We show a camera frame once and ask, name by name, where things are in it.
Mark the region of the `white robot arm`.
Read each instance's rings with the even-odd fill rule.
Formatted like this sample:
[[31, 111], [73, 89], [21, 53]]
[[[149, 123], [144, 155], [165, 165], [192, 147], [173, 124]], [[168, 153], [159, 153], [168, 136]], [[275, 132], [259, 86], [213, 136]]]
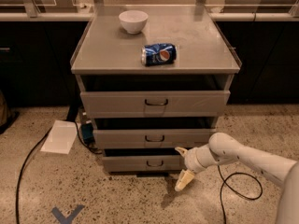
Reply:
[[282, 188], [276, 224], [299, 224], [299, 161], [244, 146], [226, 133], [212, 134], [204, 146], [176, 147], [176, 151], [186, 167], [179, 174], [176, 191], [183, 190], [209, 166], [240, 161]]

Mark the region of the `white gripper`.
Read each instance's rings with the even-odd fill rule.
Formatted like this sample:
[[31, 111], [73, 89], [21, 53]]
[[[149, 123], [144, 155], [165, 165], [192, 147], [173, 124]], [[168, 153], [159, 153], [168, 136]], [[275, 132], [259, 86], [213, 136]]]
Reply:
[[209, 166], [216, 165], [217, 161], [208, 145], [193, 147], [187, 150], [184, 147], [176, 147], [183, 158], [188, 170], [182, 170], [175, 185], [175, 191], [182, 191], [193, 181], [195, 174], [205, 171]]

